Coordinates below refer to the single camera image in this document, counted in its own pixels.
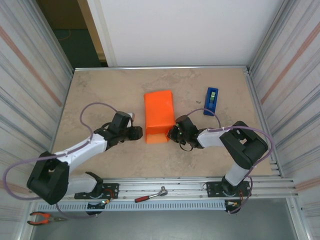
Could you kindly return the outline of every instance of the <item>corrugated metal wall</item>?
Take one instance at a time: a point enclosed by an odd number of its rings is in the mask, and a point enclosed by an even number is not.
[[[48,150],[54,140],[72,69],[28,0],[0,1],[0,175],[12,163]],[[9,173],[11,189],[25,194],[31,164]],[[25,204],[0,182],[0,239],[17,234]]]
[[[320,1],[295,1],[278,27],[253,81],[284,175],[320,239]]]

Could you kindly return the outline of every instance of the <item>marble-pattern surface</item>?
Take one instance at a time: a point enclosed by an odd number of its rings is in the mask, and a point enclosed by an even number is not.
[[[92,102],[111,104],[119,111],[134,112],[135,126],[145,129],[144,94],[171,90],[175,117],[203,108],[208,87],[219,89],[216,113],[222,126],[238,120],[259,128],[254,106],[241,68],[179,69],[104,69],[76,71],[71,83],[54,152],[64,150],[88,137],[79,122],[84,106]],[[83,120],[93,129],[110,122],[113,110],[95,105],[88,108]],[[190,116],[198,128],[217,128],[214,117],[202,111]],[[173,141],[146,144],[144,137],[112,147],[92,157],[74,173],[85,171],[102,178],[205,177],[223,176],[234,163],[224,147],[194,149],[185,152]],[[252,175],[271,175],[268,160],[257,166]]]

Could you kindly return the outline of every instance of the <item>orange-handled pliers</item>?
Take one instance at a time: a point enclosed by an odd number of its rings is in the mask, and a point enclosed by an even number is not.
[[[59,222],[59,221],[67,220],[66,218],[63,218],[63,217],[53,217],[53,216],[51,216],[50,213],[45,213],[42,211],[34,211],[34,212],[30,213],[29,215],[30,216],[40,215],[40,216],[44,217],[44,220],[42,220],[42,221],[27,221],[27,223],[32,226],[39,226],[39,225],[43,225],[43,224],[48,224],[50,222]]]

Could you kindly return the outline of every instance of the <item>orange container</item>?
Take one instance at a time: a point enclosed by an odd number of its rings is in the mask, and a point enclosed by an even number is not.
[[[173,95],[170,90],[144,95],[145,141],[147,144],[167,143],[169,130],[176,125]]]

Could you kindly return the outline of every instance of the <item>white wall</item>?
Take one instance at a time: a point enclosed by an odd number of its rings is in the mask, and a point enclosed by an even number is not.
[[[283,0],[88,0],[110,66],[247,65]]]

